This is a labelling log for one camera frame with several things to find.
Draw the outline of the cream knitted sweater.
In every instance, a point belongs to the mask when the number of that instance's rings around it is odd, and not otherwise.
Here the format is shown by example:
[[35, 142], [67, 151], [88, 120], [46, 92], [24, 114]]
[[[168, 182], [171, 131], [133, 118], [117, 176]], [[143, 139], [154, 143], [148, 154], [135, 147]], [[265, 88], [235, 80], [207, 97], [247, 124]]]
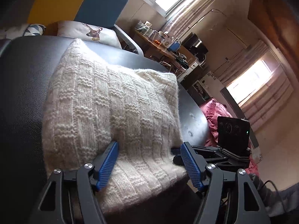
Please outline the cream knitted sweater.
[[186, 177], [171, 154], [183, 142], [175, 75], [111, 65], [75, 39], [49, 82], [42, 126], [46, 172], [78, 169], [111, 141], [119, 143], [119, 155], [96, 196], [104, 214], [142, 203]]

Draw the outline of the pink red cloth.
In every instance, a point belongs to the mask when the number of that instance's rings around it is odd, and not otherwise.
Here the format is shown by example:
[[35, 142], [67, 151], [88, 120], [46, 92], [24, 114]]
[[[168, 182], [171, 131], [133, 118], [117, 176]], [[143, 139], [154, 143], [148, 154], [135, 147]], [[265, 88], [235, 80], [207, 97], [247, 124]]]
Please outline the pink red cloth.
[[245, 171], [259, 176], [250, 146], [250, 123], [248, 120], [233, 118], [226, 107], [212, 98], [200, 106], [208, 122], [209, 136], [206, 147], [220, 147], [228, 154], [249, 160]]

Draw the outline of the blue kettle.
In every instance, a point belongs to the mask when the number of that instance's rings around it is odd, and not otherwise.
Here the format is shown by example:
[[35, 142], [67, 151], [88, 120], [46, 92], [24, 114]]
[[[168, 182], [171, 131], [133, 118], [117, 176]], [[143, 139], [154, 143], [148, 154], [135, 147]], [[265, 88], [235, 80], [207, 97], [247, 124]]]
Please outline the blue kettle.
[[167, 50], [174, 53], [179, 50], [180, 46], [181, 46], [181, 41], [176, 40], [167, 48]]

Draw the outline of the black appliance on table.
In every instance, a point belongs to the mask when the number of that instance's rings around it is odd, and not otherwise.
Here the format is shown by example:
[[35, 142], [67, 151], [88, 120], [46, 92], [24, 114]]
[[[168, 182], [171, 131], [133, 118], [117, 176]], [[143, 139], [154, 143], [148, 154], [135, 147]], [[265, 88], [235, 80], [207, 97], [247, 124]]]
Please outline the black appliance on table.
[[206, 54], [208, 53], [208, 49], [203, 44], [201, 39], [198, 36], [191, 32], [183, 41], [182, 45], [192, 54], [194, 55], [199, 62], [204, 62], [206, 59]]

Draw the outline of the cluttered wooden side table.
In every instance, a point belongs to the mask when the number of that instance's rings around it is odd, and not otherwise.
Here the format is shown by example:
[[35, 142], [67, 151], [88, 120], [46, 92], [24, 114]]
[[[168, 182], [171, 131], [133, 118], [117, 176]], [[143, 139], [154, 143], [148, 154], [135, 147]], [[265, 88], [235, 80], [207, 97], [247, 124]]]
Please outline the cluttered wooden side table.
[[182, 81], [199, 66], [198, 59], [183, 45], [174, 53], [168, 51], [167, 48], [173, 42], [169, 41], [168, 35], [152, 29], [150, 22], [143, 23], [139, 20], [133, 31], [144, 56], [163, 65], [174, 73], [179, 81]]

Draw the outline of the deer print white pillow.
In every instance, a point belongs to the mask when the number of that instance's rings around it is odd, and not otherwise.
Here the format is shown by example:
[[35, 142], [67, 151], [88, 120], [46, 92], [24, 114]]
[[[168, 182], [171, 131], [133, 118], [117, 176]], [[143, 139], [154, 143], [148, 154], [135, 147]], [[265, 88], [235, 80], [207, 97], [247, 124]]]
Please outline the deer print white pillow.
[[57, 35], [66, 38], [79, 38], [84, 41], [101, 43], [117, 49], [122, 49], [114, 30], [82, 22], [59, 21]]

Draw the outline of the black leather ottoman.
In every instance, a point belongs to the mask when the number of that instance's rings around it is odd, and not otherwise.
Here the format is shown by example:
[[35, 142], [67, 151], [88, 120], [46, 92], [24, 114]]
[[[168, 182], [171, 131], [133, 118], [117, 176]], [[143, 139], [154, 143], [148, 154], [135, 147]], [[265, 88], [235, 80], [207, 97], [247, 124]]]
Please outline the black leather ottoman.
[[[1, 41], [1, 223], [27, 223], [47, 182], [41, 146], [49, 79], [71, 43], [58, 36]], [[193, 223], [200, 199], [185, 180], [107, 223]]]

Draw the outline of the beige window curtain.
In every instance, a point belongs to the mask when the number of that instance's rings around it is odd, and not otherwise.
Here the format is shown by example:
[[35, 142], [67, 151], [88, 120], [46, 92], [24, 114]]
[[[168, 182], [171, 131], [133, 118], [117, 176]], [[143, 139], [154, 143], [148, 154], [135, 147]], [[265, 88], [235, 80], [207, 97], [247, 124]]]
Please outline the beige window curtain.
[[170, 14], [170, 18], [161, 28], [163, 32], [169, 32], [174, 39], [181, 38], [187, 32], [196, 18], [204, 12], [215, 0], [184, 0]]

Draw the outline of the zebra print pillow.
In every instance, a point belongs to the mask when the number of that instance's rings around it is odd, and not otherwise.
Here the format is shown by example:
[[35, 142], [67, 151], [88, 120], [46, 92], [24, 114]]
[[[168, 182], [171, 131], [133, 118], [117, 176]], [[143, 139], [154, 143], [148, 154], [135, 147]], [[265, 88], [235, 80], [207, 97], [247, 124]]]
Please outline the zebra print pillow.
[[43, 35], [46, 27], [42, 24], [21, 24], [1, 29], [1, 39], [15, 39], [23, 36]]

